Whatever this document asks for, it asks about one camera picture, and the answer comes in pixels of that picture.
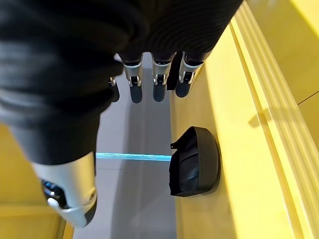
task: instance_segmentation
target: yellow wooden surface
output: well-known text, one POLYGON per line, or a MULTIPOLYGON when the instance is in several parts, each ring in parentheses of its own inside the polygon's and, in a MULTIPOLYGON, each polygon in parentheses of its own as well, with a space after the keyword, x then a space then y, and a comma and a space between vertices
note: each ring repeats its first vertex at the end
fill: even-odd
POLYGON ((3 124, 0 124, 0 150, 0 203, 45 205, 39 180, 3 124))
POLYGON ((70 224, 65 225, 63 239, 72 239, 74 234, 74 228, 70 224))
POLYGON ((301 103, 299 108, 319 148, 319 93, 301 103))
POLYGON ((0 124, 0 239, 62 239, 64 225, 47 206, 39 180, 8 128, 0 124))
POLYGON ((205 127, 222 154, 215 193, 176 198, 178 238, 293 238, 263 129, 249 124, 256 111, 229 27, 188 97, 170 100, 172 141, 192 125, 205 127))
POLYGON ((319 1, 247 0, 297 103, 319 91, 319 1))
POLYGON ((222 156, 216 192, 176 198, 179 239, 319 238, 319 153, 257 28, 243 3, 189 95, 170 95, 172 141, 205 127, 222 156))

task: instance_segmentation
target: blue light line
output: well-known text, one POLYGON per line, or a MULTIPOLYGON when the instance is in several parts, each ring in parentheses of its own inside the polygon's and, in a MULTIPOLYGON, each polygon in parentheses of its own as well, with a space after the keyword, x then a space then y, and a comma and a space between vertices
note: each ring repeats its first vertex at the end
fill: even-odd
POLYGON ((168 155, 153 155, 153 154, 96 153, 96 158, 102 158, 102 159, 124 159, 124 160, 170 162, 170 157, 171 156, 168 156, 168 155))

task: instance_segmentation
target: robotic finger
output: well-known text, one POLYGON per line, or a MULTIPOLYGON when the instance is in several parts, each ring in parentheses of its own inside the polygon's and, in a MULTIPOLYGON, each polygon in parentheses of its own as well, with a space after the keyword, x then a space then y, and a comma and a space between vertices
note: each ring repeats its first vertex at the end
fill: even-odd
POLYGON ((165 97, 166 83, 170 71, 172 60, 176 53, 173 54, 152 54, 153 58, 153 98, 161 102, 165 97))
POLYGON ((142 58, 143 54, 123 55, 120 54, 126 78, 129 82, 131 99, 134 103, 142 101, 142 58))
POLYGON ((196 79, 198 72, 203 66, 206 58, 209 56, 210 52, 207 53, 188 53, 183 52, 183 57, 179 68, 179 79, 176 85, 176 95, 178 97, 187 96, 190 85, 196 79))

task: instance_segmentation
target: gray floor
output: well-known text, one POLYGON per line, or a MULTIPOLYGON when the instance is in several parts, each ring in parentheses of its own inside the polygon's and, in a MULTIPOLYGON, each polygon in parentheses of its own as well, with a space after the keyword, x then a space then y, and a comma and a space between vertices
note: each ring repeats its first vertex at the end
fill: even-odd
MULTIPOLYGON (((144 70, 143 101, 130 100, 127 80, 117 78, 120 100, 101 117, 98 152, 170 155, 168 95, 153 100, 151 69, 144 70)), ((169 162, 97 160, 98 207, 75 239, 175 239, 169 162)))

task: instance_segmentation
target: silver robotic arm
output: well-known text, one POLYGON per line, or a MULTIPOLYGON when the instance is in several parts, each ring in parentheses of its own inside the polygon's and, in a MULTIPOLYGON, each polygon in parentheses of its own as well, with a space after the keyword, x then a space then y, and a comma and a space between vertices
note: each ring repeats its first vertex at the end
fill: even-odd
POLYGON ((75 227, 91 222, 97 206, 94 153, 65 164, 32 167, 49 206, 75 227))

